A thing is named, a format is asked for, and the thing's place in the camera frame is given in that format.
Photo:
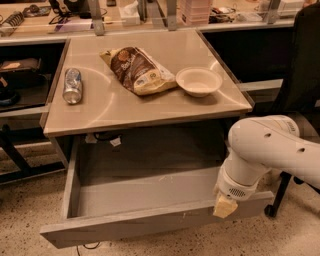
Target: ceramic bowl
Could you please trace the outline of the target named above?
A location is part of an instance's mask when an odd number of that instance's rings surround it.
[[[176,75],[178,85],[193,97],[204,97],[217,91],[222,85],[221,76],[208,68],[190,67]]]

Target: silver can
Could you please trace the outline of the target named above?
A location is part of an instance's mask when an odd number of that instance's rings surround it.
[[[82,98],[81,73],[76,68],[69,68],[66,70],[63,98],[69,104],[76,104]]]

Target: gray surface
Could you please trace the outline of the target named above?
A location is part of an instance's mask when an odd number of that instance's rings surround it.
[[[41,235],[57,248],[221,221],[212,216],[223,154],[218,121],[114,131],[122,144],[76,144],[64,196],[67,220]],[[272,198],[257,193],[228,217],[259,214]]]
[[[217,162],[219,156],[214,157],[215,147],[223,148],[219,127],[215,127],[218,124],[123,130],[114,132],[122,134],[118,147],[109,142],[82,145],[81,190],[79,202],[73,202],[79,203],[77,216],[212,199],[215,167],[221,163]]]

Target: countertop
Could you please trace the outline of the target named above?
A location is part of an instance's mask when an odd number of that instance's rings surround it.
[[[99,56],[126,46],[143,48],[173,74],[186,67],[210,68],[223,78],[222,87],[204,98],[189,96],[179,87],[136,96]],[[70,67],[78,68],[83,78],[83,99],[76,105],[62,98],[64,71]],[[252,110],[196,30],[71,38],[61,74],[44,127],[48,137],[239,116]]]

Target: gray drawer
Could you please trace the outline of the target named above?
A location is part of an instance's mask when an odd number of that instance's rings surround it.
[[[122,144],[74,143],[61,223],[40,233],[57,248],[222,221],[212,216],[224,159],[218,121],[136,128]],[[273,198],[255,194],[225,220],[260,214]]]

